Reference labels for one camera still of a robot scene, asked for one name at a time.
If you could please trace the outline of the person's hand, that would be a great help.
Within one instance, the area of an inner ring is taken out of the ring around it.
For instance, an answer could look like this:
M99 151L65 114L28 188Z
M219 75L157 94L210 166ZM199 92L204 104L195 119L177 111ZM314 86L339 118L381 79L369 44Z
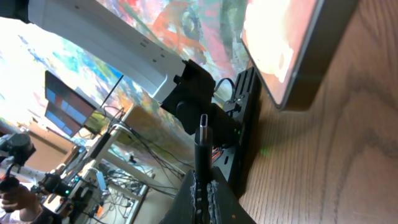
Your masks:
M25 185L1 194L1 224L32 223L42 212L36 195Z

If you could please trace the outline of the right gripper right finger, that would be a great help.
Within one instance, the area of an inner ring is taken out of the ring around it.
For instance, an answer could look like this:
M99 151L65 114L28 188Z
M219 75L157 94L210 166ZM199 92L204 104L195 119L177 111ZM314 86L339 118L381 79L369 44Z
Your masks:
M256 224L239 204L221 170L212 167L212 175L212 180L207 185L209 223Z

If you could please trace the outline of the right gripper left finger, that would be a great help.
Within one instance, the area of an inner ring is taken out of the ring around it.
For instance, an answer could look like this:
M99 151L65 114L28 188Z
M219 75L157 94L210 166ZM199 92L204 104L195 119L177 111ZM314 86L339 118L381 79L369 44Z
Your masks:
M194 224L196 214L197 180L194 170L189 170L173 203L159 224Z

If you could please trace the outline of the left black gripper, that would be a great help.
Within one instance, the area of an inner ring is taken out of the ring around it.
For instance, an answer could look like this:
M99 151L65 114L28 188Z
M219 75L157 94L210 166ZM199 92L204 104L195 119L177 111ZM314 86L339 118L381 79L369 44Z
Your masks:
M252 121L259 98L260 81L254 67L238 74L234 98L224 104L224 110L241 127L235 131L235 143L218 149L217 166L236 196L244 192L243 170L251 135Z

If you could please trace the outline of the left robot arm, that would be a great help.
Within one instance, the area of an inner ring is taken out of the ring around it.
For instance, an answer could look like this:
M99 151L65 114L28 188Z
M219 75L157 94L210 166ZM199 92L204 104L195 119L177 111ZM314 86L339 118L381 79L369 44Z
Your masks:
M238 74L231 98L220 107L211 100L216 83L204 68L170 53L96 0L2 0L1 16L57 34L129 76L188 134L207 114L213 142L224 148L216 165L235 195L243 194L243 162L259 93L254 68Z

